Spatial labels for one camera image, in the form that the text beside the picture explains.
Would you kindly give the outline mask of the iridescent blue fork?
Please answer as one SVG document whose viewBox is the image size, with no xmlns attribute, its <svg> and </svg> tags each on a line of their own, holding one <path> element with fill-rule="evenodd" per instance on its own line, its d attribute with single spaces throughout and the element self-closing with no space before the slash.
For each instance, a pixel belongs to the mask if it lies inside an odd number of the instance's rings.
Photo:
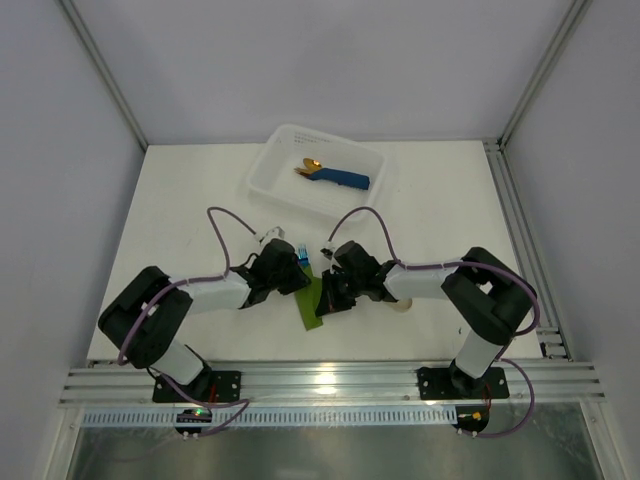
<svg viewBox="0 0 640 480">
<path fill-rule="evenodd" d="M 308 250 L 305 244 L 299 244 L 296 249 L 298 261 L 302 267 L 310 265 Z"/>
</svg>

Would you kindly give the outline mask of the green paper napkin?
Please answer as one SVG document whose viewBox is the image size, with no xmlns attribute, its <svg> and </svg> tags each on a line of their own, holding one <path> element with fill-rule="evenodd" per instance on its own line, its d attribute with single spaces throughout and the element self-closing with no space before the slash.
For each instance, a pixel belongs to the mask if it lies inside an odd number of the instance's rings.
<svg viewBox="0 0 640 480">
<path fill-rule="evenodd" d="M 310 284 L 296 291 L 294 298 L 305 330 L 311 331 L 323 325 L 322 317 L 316 315 L 322 292 L 322 281 L 314 275 L 310 264 L 304 265 L 302 270 L 310 280 Z"/>
</svg>

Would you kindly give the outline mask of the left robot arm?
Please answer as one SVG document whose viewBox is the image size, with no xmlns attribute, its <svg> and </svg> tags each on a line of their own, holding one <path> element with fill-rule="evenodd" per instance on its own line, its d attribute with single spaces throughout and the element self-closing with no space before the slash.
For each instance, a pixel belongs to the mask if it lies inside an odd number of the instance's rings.
<svg viewBox="0 0 640 480">
<path fill-rule="evenodd" d="M 220 277 L 174 280 L 157 266 L 144 268 L 104 309 L 98 328 L 121 362 L 157 372 L 157 403 L 235 404 L 239 390 L 225 393 L 221 375 L 176 339 L 183 321 L 190 314 L 251 308 L 274 291 L 289 295 L 310 285 L 294 247 L 275 238 L 251 262 Z"/>
</svg>

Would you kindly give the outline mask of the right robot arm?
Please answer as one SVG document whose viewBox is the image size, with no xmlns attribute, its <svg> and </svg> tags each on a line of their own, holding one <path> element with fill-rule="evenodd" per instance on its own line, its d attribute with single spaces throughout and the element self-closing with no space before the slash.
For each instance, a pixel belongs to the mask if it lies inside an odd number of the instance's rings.
<svg viewBox="0 0 640 480">
<path fill-rule="evenodd" d="M 361 296 L 398 304 L 414 299 L 451 302 L 470 331 L 458 354 L 446 367 L 416 371 L 423 400 L 490 400 L 509 397 L 498 357 L 515 339 L 525 317 L 537 305 L 532 287 L 482 247 L 461 259 L 431 266 L 379 262 L 358 243 L 349 241 L 331 253 L 322 273 L 316 314 L 355 307 Z"/>
</svg>

